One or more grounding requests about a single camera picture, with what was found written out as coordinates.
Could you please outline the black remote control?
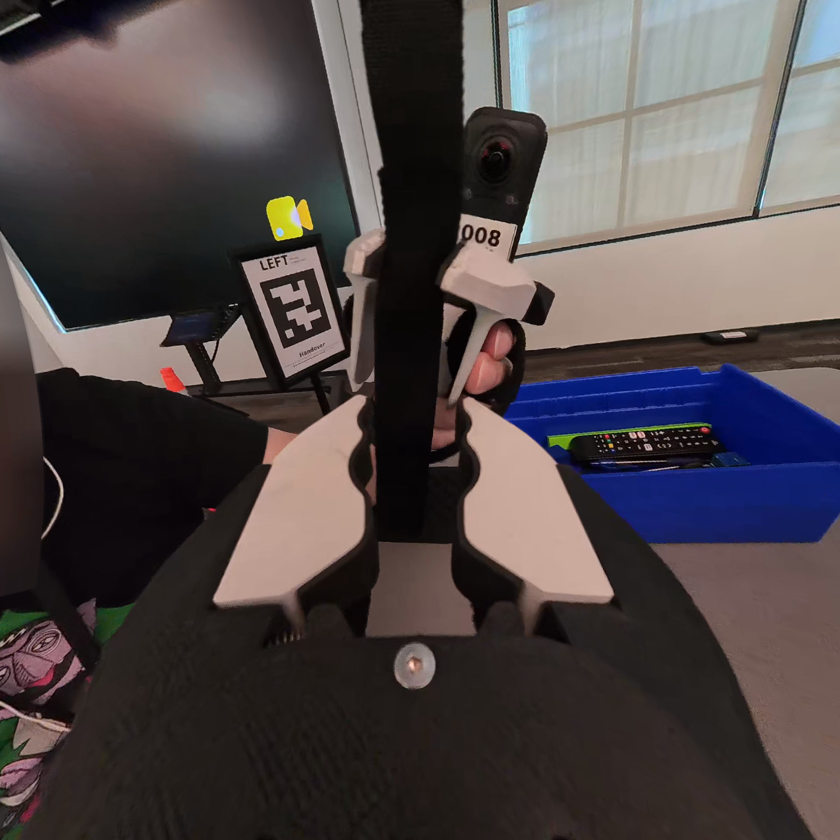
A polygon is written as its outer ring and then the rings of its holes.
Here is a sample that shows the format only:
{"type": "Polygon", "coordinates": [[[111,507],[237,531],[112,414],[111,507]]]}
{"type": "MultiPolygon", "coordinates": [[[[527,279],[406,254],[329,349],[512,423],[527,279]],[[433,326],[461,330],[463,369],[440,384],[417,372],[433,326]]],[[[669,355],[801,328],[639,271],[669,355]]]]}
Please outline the black remote control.
{"type": "Polygon", "coordinates": [[[573,462],[637,462],[674,457],[704,458],[728,449],[711,426],[689,424],[578,434],[567,451],[573,462]]]}

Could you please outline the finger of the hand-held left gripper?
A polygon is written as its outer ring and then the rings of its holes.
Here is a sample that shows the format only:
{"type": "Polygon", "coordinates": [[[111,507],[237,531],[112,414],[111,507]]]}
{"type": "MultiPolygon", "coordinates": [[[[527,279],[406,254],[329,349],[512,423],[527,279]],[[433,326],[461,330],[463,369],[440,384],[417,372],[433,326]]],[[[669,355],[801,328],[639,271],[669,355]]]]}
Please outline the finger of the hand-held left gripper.
{"type": "Polygon", "coordinates": [[[526,320],[535,309],[535,282],[528,273],[481,246],[459,246],[437,284],[445,296],[476,312],[460,366],[453,377],[448,406],[456,406],[490,329],[504,319],[526,320]]]}
{"type": "Polygon", "coordinates": [[[385,229],[376,228],[346,248],[343,272],[352,288],[349,378],[362,387],[375,365],[375,294],[385,257],[385,229]]]}

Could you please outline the blue plastic bin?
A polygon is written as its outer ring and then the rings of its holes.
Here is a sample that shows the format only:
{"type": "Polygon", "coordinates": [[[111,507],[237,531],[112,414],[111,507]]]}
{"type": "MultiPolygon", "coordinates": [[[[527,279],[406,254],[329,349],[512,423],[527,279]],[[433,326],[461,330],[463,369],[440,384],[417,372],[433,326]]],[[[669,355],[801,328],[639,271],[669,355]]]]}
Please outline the blue plastic bin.
{"type": "Polygon", "coordinates": [[[523,385],[506,419],[572,466],[650,543],[809,543],[838,518],[838,424],[724,364],[523,385]],[[711,424],[751,466],[588,470],[547,436],[711,424]]]}

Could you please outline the green purple printed cloth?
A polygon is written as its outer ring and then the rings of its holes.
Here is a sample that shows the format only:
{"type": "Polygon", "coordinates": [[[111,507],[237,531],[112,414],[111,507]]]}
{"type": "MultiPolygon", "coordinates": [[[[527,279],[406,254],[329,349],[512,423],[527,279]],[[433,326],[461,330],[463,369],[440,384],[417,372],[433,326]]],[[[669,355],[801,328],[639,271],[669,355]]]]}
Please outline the green purple printed cloth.
{"type": "Polygon", "coordinates": [[[2,838],[19,838],[88,673],[46,612],[2,611],[2,838]]]}

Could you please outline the large black wall screen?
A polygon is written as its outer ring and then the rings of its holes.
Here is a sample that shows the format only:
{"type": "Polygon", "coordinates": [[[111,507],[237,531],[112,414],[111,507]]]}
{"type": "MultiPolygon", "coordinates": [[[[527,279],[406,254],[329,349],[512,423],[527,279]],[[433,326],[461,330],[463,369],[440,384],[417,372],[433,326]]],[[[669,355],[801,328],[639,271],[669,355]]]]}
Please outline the large black wall screen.
{"type": "Polygon", "coordinates": [[[78,331],[237,295],[228,255],[304,200],[333,273],[358,218],[312,2],[12,2],[2,234],[78,331]]]}

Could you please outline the person's left hand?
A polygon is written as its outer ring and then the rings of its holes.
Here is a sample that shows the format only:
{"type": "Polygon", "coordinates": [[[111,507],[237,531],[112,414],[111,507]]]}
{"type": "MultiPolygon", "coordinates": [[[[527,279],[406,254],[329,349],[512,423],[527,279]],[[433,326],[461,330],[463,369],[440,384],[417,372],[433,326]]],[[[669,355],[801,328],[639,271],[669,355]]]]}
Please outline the person's left hand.
{"type": "MultiPolygon", "coordinates": [[[[510,379],[512,362],[508,356],[516,345],[516,337],[508,321],[499,321],[488,332],[481,351],[466,380],[464,396],[486,396],[510,379]]],[[[439,396],[434,415],[432,452],[452,445],[456,439],[456,410],[446,396],[439,396]]]]}

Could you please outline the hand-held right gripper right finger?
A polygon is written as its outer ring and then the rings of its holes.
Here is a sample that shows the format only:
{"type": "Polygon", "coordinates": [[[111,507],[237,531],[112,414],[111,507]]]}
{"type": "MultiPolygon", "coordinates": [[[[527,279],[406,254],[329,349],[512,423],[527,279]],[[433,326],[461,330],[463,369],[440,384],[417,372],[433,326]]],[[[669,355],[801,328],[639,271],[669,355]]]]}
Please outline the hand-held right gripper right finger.
{"type": "Polygon", "coordinates": [[[546,605],[607,605],[613,588],[558,465],[528,435],[472,397],[458,406],[455,585],[479,626],[514,604],[531,634],[546,605]]]}

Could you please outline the large paned window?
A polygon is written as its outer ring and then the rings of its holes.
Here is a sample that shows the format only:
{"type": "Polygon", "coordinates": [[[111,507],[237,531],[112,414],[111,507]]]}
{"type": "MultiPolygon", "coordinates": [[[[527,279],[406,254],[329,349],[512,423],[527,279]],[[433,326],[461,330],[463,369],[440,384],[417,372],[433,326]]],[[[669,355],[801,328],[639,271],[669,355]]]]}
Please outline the large paned window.
{"type": "Polygon", "coordinates": [[[838,205],[838,2],[492,7],[549,135],[521,253],[838,205]]]}

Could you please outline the person's black shirt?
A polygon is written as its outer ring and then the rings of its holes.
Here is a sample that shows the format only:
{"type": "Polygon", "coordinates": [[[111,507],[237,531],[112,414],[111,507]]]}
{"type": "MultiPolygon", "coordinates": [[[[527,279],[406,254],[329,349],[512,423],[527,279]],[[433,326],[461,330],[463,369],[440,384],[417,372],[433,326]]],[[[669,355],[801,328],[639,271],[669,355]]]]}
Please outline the person's black shirt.
{"type": "Polygon", "coordinates": [[[266,455],[266,425],[189,396],[72,369],[36,384],[64,487],[41,554],[77,605],[134,603],[266,455]]]}

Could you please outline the framed marker sign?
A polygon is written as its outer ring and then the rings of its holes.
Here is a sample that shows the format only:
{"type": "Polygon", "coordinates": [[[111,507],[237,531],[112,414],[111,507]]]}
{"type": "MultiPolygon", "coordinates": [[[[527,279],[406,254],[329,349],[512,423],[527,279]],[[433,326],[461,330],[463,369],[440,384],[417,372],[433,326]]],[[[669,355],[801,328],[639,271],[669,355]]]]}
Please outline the framed marker sign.
{"type": "Polygon", "coordinates": [[[242,312],[274,392],[309,383],[330,412],[320,374],[350,357],[337,288],[320,234],[227,255],[242,291],[242,312]]]}

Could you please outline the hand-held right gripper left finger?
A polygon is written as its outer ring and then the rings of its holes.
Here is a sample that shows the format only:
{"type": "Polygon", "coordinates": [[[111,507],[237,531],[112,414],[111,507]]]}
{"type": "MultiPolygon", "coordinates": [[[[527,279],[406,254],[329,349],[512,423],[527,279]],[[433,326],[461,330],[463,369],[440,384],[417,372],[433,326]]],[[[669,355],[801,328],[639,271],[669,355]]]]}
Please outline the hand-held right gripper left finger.
{"type": "Polygon", "coordinates": [[[372,415],[371,400],[356,395],[278,454],[213,595],[216,608],[276,606],[300,632],[313,608],[333,605],[364,632],[380,572],[372,415]]]}

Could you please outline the small tablet black stand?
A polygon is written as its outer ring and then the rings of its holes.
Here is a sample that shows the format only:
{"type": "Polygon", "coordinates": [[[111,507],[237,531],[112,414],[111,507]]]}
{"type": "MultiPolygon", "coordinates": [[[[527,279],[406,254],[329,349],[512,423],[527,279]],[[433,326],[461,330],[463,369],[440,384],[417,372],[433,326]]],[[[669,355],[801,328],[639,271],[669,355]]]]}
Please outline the small tablet black stand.
{"type": "Polygon", "coordinates": [[[201,378],[203,396],[218,396],[222,390],[223,383],[215,367],[217,351],[221,340],[241,314],[241,305],[234,303],[221,308],[171,315],[170,327],[160,347],[185,348],[201,378]]]}

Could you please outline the green plastic block strip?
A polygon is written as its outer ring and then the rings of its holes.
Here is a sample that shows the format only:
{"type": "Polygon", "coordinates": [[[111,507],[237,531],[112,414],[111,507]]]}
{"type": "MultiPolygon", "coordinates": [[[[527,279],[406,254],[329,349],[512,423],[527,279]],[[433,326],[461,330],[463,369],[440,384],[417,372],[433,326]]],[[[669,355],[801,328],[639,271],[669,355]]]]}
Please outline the green plastic block strip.
{"type": "Polygon", "coordinates": [[[654,425],[654,426],[645,426],[645,427],[630,427],[630,428],[621,428],[621,429],[608,429],[608,430],[600,430],[598,432],[578,432],[578,433],[570,433],[570,434],[552,434],[547,436],[546,446],[547,448],[551,448],[554,446],[560,446],[564,450],[568,450],[571,446],[571,441],[574,440],[576,437],[579,436],[591,436],[591,435],[614,435],[614,434],[629,434],[633,433],[648,433],[648,432],[656,432],[656,431],[664,431],[666,429],[677,429],[677,428],[701,428],[707,427],[711,428],[710,423],[677,423],[677,424],[670,424],[670,425],[654,425]]]}

